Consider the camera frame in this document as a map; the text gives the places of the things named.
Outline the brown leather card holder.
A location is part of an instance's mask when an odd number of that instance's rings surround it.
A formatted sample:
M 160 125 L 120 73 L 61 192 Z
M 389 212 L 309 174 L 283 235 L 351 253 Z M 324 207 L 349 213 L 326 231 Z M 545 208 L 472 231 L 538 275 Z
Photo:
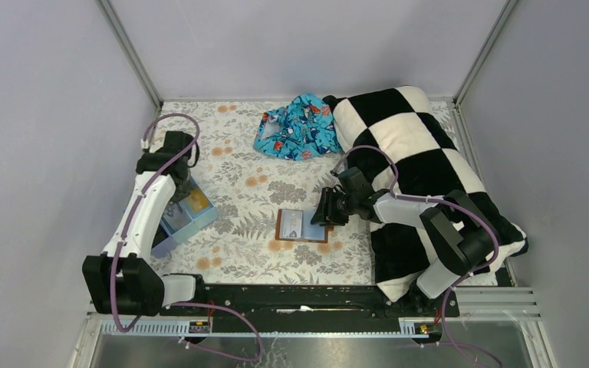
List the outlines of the brown leather card holder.
M 312 225 L 312 209 L 279 209 L 275 228 L 275 240 L 283 242 L 328 242 L 333 226 Z

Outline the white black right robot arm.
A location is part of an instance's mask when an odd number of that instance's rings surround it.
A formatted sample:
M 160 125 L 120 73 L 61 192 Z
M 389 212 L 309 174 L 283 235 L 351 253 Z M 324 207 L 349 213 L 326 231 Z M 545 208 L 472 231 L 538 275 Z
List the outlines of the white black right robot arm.
M 437 258 L 414 282 L 409 304 L 416 314 L 431 314 L 440 296 L 499 253 L 497 232 L 463 191 L 445 196 L 376 191 L 355 167 L 337 177 L 338 185 L 322 189 L 311 225 L 343 226 L 350 216 L 359 215 L 372 223 L 412 226 L 428 235 Z

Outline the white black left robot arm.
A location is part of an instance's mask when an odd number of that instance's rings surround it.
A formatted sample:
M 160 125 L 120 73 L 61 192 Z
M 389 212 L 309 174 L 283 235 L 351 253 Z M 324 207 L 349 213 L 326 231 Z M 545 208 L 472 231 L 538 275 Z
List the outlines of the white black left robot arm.
M 100 314 L 155 316 L 178 303 L 190 315 L 203 312 L 205 291 L 189 274 L 157 274 L 148 264 L 166 207 L 186 197 L 192 182 L 192 135 L 166 133 L 155 152 L 143 149 L 134 187 L 113 237 L 99 255 L 88 255 L 82 273 L 95 310 Z

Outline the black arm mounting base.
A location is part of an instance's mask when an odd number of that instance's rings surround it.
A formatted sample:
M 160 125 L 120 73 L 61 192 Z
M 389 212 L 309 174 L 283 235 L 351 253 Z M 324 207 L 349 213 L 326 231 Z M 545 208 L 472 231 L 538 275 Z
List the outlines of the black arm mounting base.
M 418 291 L 390 301 L 376 286 L 321 286 L 268 284 L 202 284 L 190 307 L 172 306 L 160 316 L 212 317 L 224 307 L 241 315 L 253 311 L 293 311 L 298 309 L 345 311 L 362 310 L 379 316 L 400 311 L 404 317 L 440 318 L 446 305 L 441 298 L 428 299 Z

